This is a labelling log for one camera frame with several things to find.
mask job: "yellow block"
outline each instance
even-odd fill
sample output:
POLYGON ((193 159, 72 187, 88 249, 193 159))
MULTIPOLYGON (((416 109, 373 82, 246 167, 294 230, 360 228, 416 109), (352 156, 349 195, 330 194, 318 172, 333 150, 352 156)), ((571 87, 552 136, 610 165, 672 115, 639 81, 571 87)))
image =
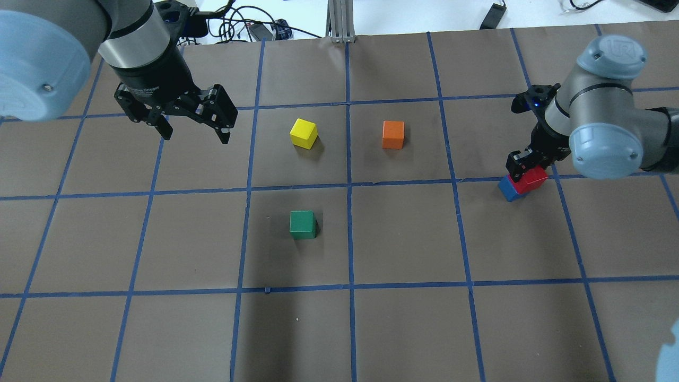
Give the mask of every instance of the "yellow block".
POLYGON ((313 122, 305 121, 298 118, 293 129, 290 130, 290 140, 293 145, 305 148, 307 150, 311 149, 314 142, 318 138, 318 129, 316 129, 316 124, 313 122))

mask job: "stacked blocks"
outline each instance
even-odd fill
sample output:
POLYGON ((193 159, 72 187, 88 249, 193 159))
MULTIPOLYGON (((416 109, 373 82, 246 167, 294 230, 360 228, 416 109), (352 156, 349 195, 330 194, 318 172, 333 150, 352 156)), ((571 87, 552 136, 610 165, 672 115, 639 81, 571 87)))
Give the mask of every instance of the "stacked blocks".
POLYGON ((405 139, 405 123, 402 121, 384 121, 382 125, 382 148, 396 149, 403 148, 405 139))
POLYGON ((537 166, 528 170, 518 182, 514 182, 509 175, 503 177, 498 187, 504 194, 508 202, 513 202, 528 195, 529 192, 537 190, 547 180, 549 176, 545 170, 537 166))
POLYGON ((293 142, 293 145, 307 150, 311 150, 316 138, 318 138, 316 124, 301 118, 297 119, 293 125, 293 129, 290 130, 290 140, 293 142))
POLYGON ((290 235, 293 239, 315 239, 316 218, 313 211, 290 212, 290 235))

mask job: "ur logo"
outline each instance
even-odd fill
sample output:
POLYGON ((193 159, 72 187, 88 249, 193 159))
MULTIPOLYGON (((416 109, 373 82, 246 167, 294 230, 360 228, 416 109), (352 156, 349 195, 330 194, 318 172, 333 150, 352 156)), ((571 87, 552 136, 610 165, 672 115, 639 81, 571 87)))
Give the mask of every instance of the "ur logo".
POLYGON ((608 40, 608 51, 618 58, 636 58, 634 42, 625 40, 608 40))

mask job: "black cable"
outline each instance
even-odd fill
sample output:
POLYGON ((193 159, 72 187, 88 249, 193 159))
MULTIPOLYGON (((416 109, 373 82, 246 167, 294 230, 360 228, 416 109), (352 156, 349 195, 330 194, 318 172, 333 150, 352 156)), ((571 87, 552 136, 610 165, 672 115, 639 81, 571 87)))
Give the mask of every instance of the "black cable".
POLYGON ((177 46, 200 45, 196 38, 181 37, 177 42, 177 46))
MULTIPOLYGON (((234 9, 234 13, 231 14, 231 19, 233 19, 236 14, 238 14, 240 16, 241 20, 245 20, 245 17, 243 16, 242 13, 240 13, 240 10, 238 10, 238 9, 234 9)), ((245 23, 243 23, 243 27, 241 28, 240 31, 238 31, 238 33, 243 32, 243 29, 245 29, 245 31, 248 33, 248 39, 250 39, 250 42, 252 42, 253 36, 250 34, 250 29, 248 29, 248 27, 247 27, 247 25, 245 25, 245 23)))
POLYGON ((295 27, 290 27, 289 25, 278 24, 277 22, 266 22, 266 21, 255 21, 255 22, 260 22, 260 23, 262 23, 262 24, 271 24, 271 25, 275 25, 275 26, 277 26, 277 27, 282 27, 282 28, 290 28, 290 29, 292 29, 293 31, 299 31, 299 32, 302 32, 302 33, 306 33, 307 35, 309 35, 309 36, 314 36, 315 38, 318 38, 318 39, 322 39, 322 38, 323 38, 323 37, 321 37, 321 36, 319 36, 319 35, 315 35, 315 34, 313 34, 313 33, 311 33, 311 32, 307 32, 307 31, 304 31, 304 30, 302 30, 302 29, 295 28, 295 27))
POLYGON ((265 14, 266 16, 269 16, 269 18, 271 19, 271 22, 273 22, 274 24, 276 24, 276 20, 274 19, 274 17, 271 16, 271 14, 269 14, 269 12, 267 12, 267 11, 261 9, 260 7, 255 7, 255 6, 252 6, 252 5, 242 5, 242 6, 238 7, 238 8, 236 8, 236 10, 237 10, 237 11, 240 11, 240 10, 242 10, 243 8, 252 8, 252 9, 254 9, 254 10, 258 10, 258 11, 260 11, 261 13, 265 14))
POLYGON ((306 34, 309 35, 309 36, 313 36, 313 37, 316 37, 316 38, 319 38, 319 39, 322 39, 322 38, 323 38, 323 37, 321 37, 321 36, 319 36, 319 35, 315 35, 315 34, 313 34, 313 33, 311 33, 311 32, 307 32, 307 31, 305 31, 305 30, 303 30, 303 29, 299 29, 299 28, 295 28, 295 27, 290 27, 289 25, 279 24, 279 23, 277 23, 277 22, 257 21, 257 20, 252 20, 252 19, 247 18, 247 19, 245 19, 245 20, 237 20, 237 21, 234 23, 234 25, 235 25, 235 24, 238 24, 239 22, 258 22, 259 24, 275 25, 275 26, 277 26, 277 27, 290 28, 290 29, 292 29, 292 30, 294 30, 294 31, 299 31, 299 32, 302 32, 302 33, 306 33, 306 34))
POLYGON ((219 17, 217 17, 217 18, 220 19, 220 20, 222 21, 222 23, 219 25, 219 30, 217 31, 217 35, 213 34, 212 30, 210 29, 210 25, 209 25, 209 23, 208 23, 208 32, 210 33, 210 35, 213 36, 213 37, 218 37, 218 38, 219 38, 219 42, 217 42, 216 44, 226 44, 226 43, 231 42, 231 41, 244 41, 244 42, 247 42, 247 41, 245 41, 245 40, 237 40, 237 39, 234 39, 234 38, 236 37, 236 34, 240 34, 240 33, 242 32, 242 30, 243 30, 243 29, 241 29, 240 31, 236 32, 236 26, 237 26, 238 23, 240 23, 240 22, 242 22, 243 24, 245 24, 244 29, 245 29, 245 31, 248 33, 248 38, 250 39, 250 41, 252 41, 253 38, 252 38, 252 35, 251 35, 251 33, 250 33, 249 28, 247 27, 247 23, 249 23, 249 22, 252 22, 252 23, 259 23, 259 24, 268 24, 268 25, 273 25, 273 26, 275 26, 275 27, 288 28, 288 29, 292 29, 292 30, 294 30, 294 31, 299 31, 299 32, 305 33, 305 34, 307 34, 307 35, 309 35, 309 36, 313 36, 313 37, 316 37, 316 38, 319 38, 319 39, 322 38, 322 37, 319 36, 319 35, 315 35, 315 34, 313 34, 313 33, 311 33, 311 32, 307 32, 307 31, 305 31, 305 30, 303 30, 303 29, 299 29, 299 28, 295 28, 295 27, 290 27, 289 25, 283 25, 283 24, 277 23, 276 20, 273 18, 273 16, 271 16, 271 14, 269 14, 269 13, 266 12, 265 10, 261 9, 260 7, 255 7, 255 6, 252 6, 252 5, 242 5, 242 6, 240 6, 240 7, 234 8, 234 9, 233 9, 233 12, 231 13, 231 17, 230 17, 230 18, 227 18, 227 17, 226 17, 226 14, 227 14, 227 13, 229 12, 229 10, 232 8, 234 2, 235 2, 235 0, 229 0, 229 2, 227 3, 227 5, 223 6, 222 8, 219 8, 217 11, 215 11, 215 12, 213 13, 213 14, 218 14, 219 17), (253 19, 249 19, 249 18, 243 17, 242 13, 240 13, 240 10, 241 10, 241 9, 246 9, 246 8, 251 8, 251 9, 258 10, 258 11, 264 13, 266 16, 268 16, 268 18, 271 20, 271 22, 268 22, 268 21, 257 21, 257 20, 253 20, 253 19), (235 19, 234 19, 234 17, 235 17, 236 14, 238 14, 238 15, 240 16, 240 20, 235 20, 235 19))
POLYGON ((570 5, 571 5, 573 8, 575 8, 576 10, 578 10, 578 11, 586 11, 586 10, 588 10, 589 8, 591 8, 591 7, 595 6, 595 5, 597 5, 598 3, 601 3, 603 0, 596 0, 596 1, 594 1, 592 4, 586 5, 585 7, 579 7, 579 6, 575 5, 575 3, 573 3, 573 0, 568 0, 568 1, 570 2, 570 5))

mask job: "blue tape line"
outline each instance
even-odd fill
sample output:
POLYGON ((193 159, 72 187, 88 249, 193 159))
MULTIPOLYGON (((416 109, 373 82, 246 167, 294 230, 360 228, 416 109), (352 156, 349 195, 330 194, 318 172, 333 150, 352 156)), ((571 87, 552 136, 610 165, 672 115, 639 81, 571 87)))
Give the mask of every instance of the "blue tape line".
MULTIPOLYGON (((240 244, 240 264, 238 265, 238 289, 243 288, 245 270, 245 253, 248 242, 248 225, 250 222, 250 202, 252 198, 253 162, 255 160, 255 139, 257 137, 257 117, 259 115, 259 95, 261 90, 261 72, 264 66, 264 47, 266 40, 261 42, 259 50, 259 67, 257 68, 257 87, 255 89, 255 108, 253 112, 253 131, 250 141, 250 157, 248 163, 247 197, 245 202, 245 218, 243 219, 243 238, 240 244)), ((240 303, 242 292, 236 293, 236 309, 234 310, 234 333, 231 342, 231 364, 229 369, 229 381, 233 382, 236 371, 236 351, 238 350, 238 327, 240 325, 240 303)))
MULTIPOLYGON (((653 281, 679 281, 679 275, 645 275, 645 276, 614 276, 614 277, 588 277, 589 283, 629 283, 629 282, 653 282, 653 281)), ((559 285, 583 283, 583 279, 527 279, 527 280, 484 280, 474 281, 475 287, 485 286, 508 286, 508 285, 559 285)), ((133 296, 177 296, 194 294, 235 294, 241 293, 295 293, 316 292, 322 290, 359 290, 359 289, 417 289, 417 288, 465 288, 466 281, 425 281, 415 283, 366 283, 366 284, 331 284, 331 285, 306 285, 294 287, 274 288, 213 288, 213 289, 181 289, 181 290, 135 290, 133 296)), ((127 296, 128 291, 94 291, 94 292, 36 292, 28 293, 26 298, 69 298, 69 297, 111 297, 127 296)), ((4 293, 2 298, 22 298, 23 293, 4 293)))
POLYGON ((299 107, 327 107, 327 106, 342 106, 344 102, 320 102, 320 103, 293 103, 289 105, 261 105, 260 110, 266 109, 297 109, 299 107))
POLYGON ((521 47, 519 47, 519 40, 516 39, 516 32, 514 28, 509 29, 511 33, 511 39, 514 41, 514 48, 516 48, 516 54, 519 56, 519 63, 521 64, 521 70, 524 73, 524 79, 526 80, 526 86, 530 87, 530 78, 528 77, 528 71, 526 70, 526 63, 524 62, 524 56, 521 54, 521 47))
POLYGON ((66 194, 60 195, 59 199, 80 199, 80 198, 117 198, 122 196, 149 196, 148 191, 138 192, 101 192, 95 194, 66 194))
POLYGON ((79 120, 83 116, 61 116, 57 120, 79 120))
MULTIPOLYGON (((660 176, 660 173, 652 172, 641 172, 632 173, 628 176, 630 177, 656 177, 660 176)), ((582 179, 585 178, 581 174, 569 174, 560 175, 561 179, 582 179)), ((503 177, 468 177, 462 179, 455 179, 456 183, 469 183, 469 182, 496 182, 501 181, 503 177)), ((555 179, 554 175, 550 175, 549 179, 555 179)), ((372 187, 372 186, 408 186, 416 184, 446 184, 451 183, 450 179, 421 179, 421 180, 393 180, 393 181, 360 181, 352 182, 352 187, 372 187)), ((305 190, 305 189, 317 189, 317 188, 347 188, 348 185, 345 183, 328 183, 328 184, 294 184, 290 186, 259 186, 252 187, 253 192, 263 192, 263 191, 279 191, 279 190, 305 190)), ((198 188, 192 190, 165 190, 165 191, 154 191, 153 193, 157 195, 179 195, 179 194, 213 194, 222 192, 246 192, 246 187, 236 187, 236 188, 198 188)), ((94 194, 61 194, 60 199, 73 199, 73 198, 113 198, 119 196, 148 196, 148 191, 134 191, 134 192, 103 192, 94 194)), ((54 199, 56 195, 28 195, 28 196, 0 196, 1 201, 27 201, 27 200, 41 200, 41 199, 54 199)))
POLYGON ((253 187, 253 191, 307 190, 310 188, 345 188, 344 183, 328 184, 296 184, 293 186, 260 186, 253 187))
POLYGON ((127 296, 122 290, 102 292, 40 292, 29 293, 28 298, 68 298, 68 297, 115 297, 127 296))
POLYGON ((532 280, 497 280, 497 281, 474 281, 474 286, 508 286, 508 285, 551 285, 551 284, 577 284, 582 279, 532 279, 532 280))
POLYGON ((35 195, 35 196, 0 196, 2 201, 40 201, 45 199, 54 199, 56 195, 35 195))
MULTIPOLYGON (((349 43, 344 43, 344 79, 346 89, 346 221, 347 246, 349 263, 349 286, 354 285, 354 218, 352 214, 353 183, 351 176, 351 66, 349 59, 349 43)), ((349 291, 349 335, 351 348, 351 381, 358 379, 356 360, 356 296, 354 290, 349 291)))
POLYGON ((127 291, 127 298, 125 299, 125 309, 123 310, 123 318, 120 323, 120 331, 118 332, 118 341, 115 346, 115 355, 113 356, 113 367, 111 368, 111 382, 115 382, 115 377, 118 372, 118 362, 120 361, 120 352, 123 347, 123 339, 125 337, 125 329, 127 327, 127 320, 130 314, 130 305, 132 304, 132 296, 134 296, 134 284, 136 283, 136 275, 139 271, 139 262, 141 261, 141 254, 144 248, 144 240, 146 239, 146 229, 149 225, 149 216, 151 215, 151 208, 153 207, 153 196, 155 191, 155 183, 158 180, 158 169, 160 168, 160 158, 163 154, 164 142, 163 138, 159 138, 158 153, 155 157, 155 166, 153 168, 153 178, 151 179, 151 191, 149 193, 149 200, 146 204, 146 213, 144 214, 144 221, 141 225, 141 234, 139 235, 139 244, 136 249, 136 256, 134 258, 134 266, 132 267, 132 276, 130 277, 130 286, 127 291))
POLYGON ((205 188, 205 189, 195 189, 195 190, 167 190, 167 191, 156 191, 156 195, 180 195, 180 194, 218 194, 222 192, 244 192, 247 191, 245 187, 237 188, 205 188))
POLYGON ((677 281, 679 275, 657 275, 657 276, 617 276, 617 277, 590 277, 590 283, 626 283, 642 281, 677 281))
MULTIPOLYGON (((450 178, 457 179, 455 176, 455 168, 453 167, 453 158, 450 152, 450 140, 448 138, 448 125, 445 119, 445 108, 443 107, 443 97, 441 93, 441 80, 439 78, 439 68, 436 62, 436 54, 434 53, 434 44, 431 40, 431 33, 426 33, 427 42, 429 44, 429 52, 431 53, 431 63, 434 67, 434 77, 436 79, 436 90, 439 97, 439 110, 441 112, 441 124, 443 126, 443 141, 445 143, 445 153, 448 159, 448 169, 450 170, 450 178)), ((471 269, 469 268, 469 256, 467 254, 466 240, 464 238, 464 224, 462 222, 462 213, 460 211, 460 200, 458 198, 457 182, 452 182, 453 198, 455 200, 455 212, 458 220, 458 231, 460 234, 460 245, 462 248, 462 261, 464 262, 464 276, 466 279, 466 286, 469 290, 469 311, 471 313, 472 330, 474 334, 474 344, 476 347, 476 358, 479 366, 479 376, 481 382, 485 382, 485 368, 483 367, 483 353, 481 352, 481 337, 479 335, 479 324, 476 317, 476 304, 474 301, 474 284, 471 277, 471 269)))
POLYGON ((0 377, 2 377, 3 371, 5 370, 5 365, 7 364, 7 357, 10 354, 10 349, 12 348, 12 343, 14 342, 14 336, 16 335, 16 329, 19 327, 19 321, 21 320, 21 315, 24 311, 24 305, 26 304, 26 295, 28 295, 30 289, 31 289, 31 284, 33 283, 33 277, 35 276, 35 271, 37 270, 38 267, 38 262, 40 261, 40 257, 42 256, 42 251, 45 248, 45 242, 47 241, 47 235, 50 231, 50 226, 52 225, 52 219, 54 218, 54 212, 56 210, 56 205, 59 202, 59 196, 61 195, 61 191, 64 188, 64 183, 66 182, 66 176, 68 175, 69 168, 71 167, 71 162, 73 161, 73 154, 75 153, 75 146, 78 144, 78 139, 80 138, 80 133, 82 132, 83 125, 85 123, 85 115, 87 115, 87 111, 90 108, 90 104, 92 102, 92 96, 94 95, 94 89, 96 88, 96 84, 99 81, 99 75, 101 74, 101 68, 102 68, 103 63, 99 62, 99 68, 96 71, 96 75, 94 76, 94 82, 92 83, 92 88, 90 89, 90 94, 88 95, 88 100, 85 103, 85 109, 83 111, 83 116, 80 119, 80 123, 78 124, 78 129, 75 132, 75 137, 73 138, 73 144, 71 145, 71 151, 69 152, 69 158, 66 161, 66 165, 64 167, 64 172, 61 175, 61 180, 59 181, 59 188, 56 191, 56 195, 54 196, 54 202, 52 203, 52 209, 50 210, 50 214, 47 219, 47 223, 45 224, 45 230, 43 231, 43 236, 40 239, 40 245, 38 247, 37 253, 35 254, 35 259, 33 260, 33 265, 31 266, 31 272, 29 273, 29 278, 26 281, 26 287, 24 288, 24 293, 23 297, 21 298, 21 301, 19 302, 19 308, 16 312, 16 316, 14 318, 14 323, 12 324, 12 330, 10 331, 10 336, 7 339, 7 345, 5 346, 5 351, 3 352, 3 357, 2 360, 0 360, 0 377))
POLYGON ((491 99, 491 98, 514 98, 516 94, 479 94, 473 96, 448 96, 441 97, 444 101, 456 101, 460 99, 491 99))
POLYGON ((570 233, 570 240, 573 243, 573 250, 575 252, 575 258, 578 262, 578 267, 580 268, 580 276, 583 279, 583 285, 585 286, 585 294, 587 295, 587 302, 589 303, 589 310, 592 314, 592 321, 594 322, 594 329, 596 330, 596 336, 599 340, 599 346, 601 348, 602 356, 604 358, 604 364, 606 365, 606 372, 608 373, 608 380, 610 382, 615 382, 615 375, 613 374, 613 367, 610 363, 610 358, 608 357, 608 350, 606 348, 606 342, 604 341, 604 334, 601 330, 601 324, 599 323, 599 316, 594 306, 594 298, 592 297, 591 288, 589 287, 589 282, 587 280, 587 272, 585 271, 585 264, 583 262, 583 257, 580 253, 580 246, 578 245, 578 239, 575 236, 575 229, 573 228, 573 222, 570 219, 570 212, 568 210, 568 204, 566 203, 566 196, 564 195, 564 189, 561 185, 561 179, 559 178, 559 171, 556 166, 552 166, 554 172, 554 180, 556 181, 556 187, 559 192, 559 198, 561 199, 561 205, 564 209, 564 215, 566 216, 566 223, 568 225, 568 232, 570 233))
POLYGON ((125 113, 113 113, 113 114, 91 114, 87 118, 119 118, 126 117, 125 113))
POLYGON ((667 193, 667 197, 669 198, 669 203, 672 206, 672 209, 674 210, 674 215, 677 217, 677 219, 679 219, 679 208, 677 208, 676 200, 674 199, 672 190, 670 190, 669 184, 664 175, 660 175, 660 181, 663 182, 663 187, 665 188, 665 192, 667 193))
POLYGON ((394 180, 394 181, 362 181, 352 183, 352 187, 373 187, 373 186, 410 186, 414 184, 446 184, 452 183, 450 179, 425 179, 425 180, 394 180))
POLYGON ((356 284, 354 285, 354 289, 454 288, 466 286, 467 286, 466 281, 432 281, 423 283, 356 284))
POLYGON ((186 294, 233 294, 238 288, 215 288, 215 289, 178 289, 178 290, 135 290, 134 296, 182 296, 186 294))
POLYGON ((462 178, 462 179, 457 179, 455 182, 456 183, 469 183, 469 182, 478 182, 478 181, 500 181, 504 177, 467 177, 467 178, 462 178))
POLYGON ((406 99, 378 99, 374 101, 347 101, 350 105, 378 105, 381 103, 406 103, 406 102, 429 102, 437 101, 436 97, 406 98, 406 99))

